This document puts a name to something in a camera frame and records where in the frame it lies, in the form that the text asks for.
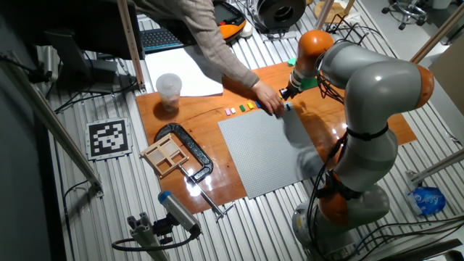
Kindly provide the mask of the person's bare hand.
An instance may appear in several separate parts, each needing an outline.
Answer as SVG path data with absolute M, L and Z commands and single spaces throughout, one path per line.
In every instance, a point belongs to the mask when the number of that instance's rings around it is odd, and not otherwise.
M 261 105 L 266 108 L 271 115 L 281 115 L 283 112 L 283 102 L 281 97 L 273 88 L 259 80 L 251 87 L 251 90 L 260 100 Z

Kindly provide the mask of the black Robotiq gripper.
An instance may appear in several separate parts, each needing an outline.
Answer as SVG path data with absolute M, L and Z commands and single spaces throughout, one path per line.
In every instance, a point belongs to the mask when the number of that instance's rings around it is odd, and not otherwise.
M 290 84 L 287 87 L 280 89 L 279 93 L 283 99 L 283 102 L 288 102 L 291 101 L 291 99 L 293 99 L 297 94 L 300 94 L 301 91 Z

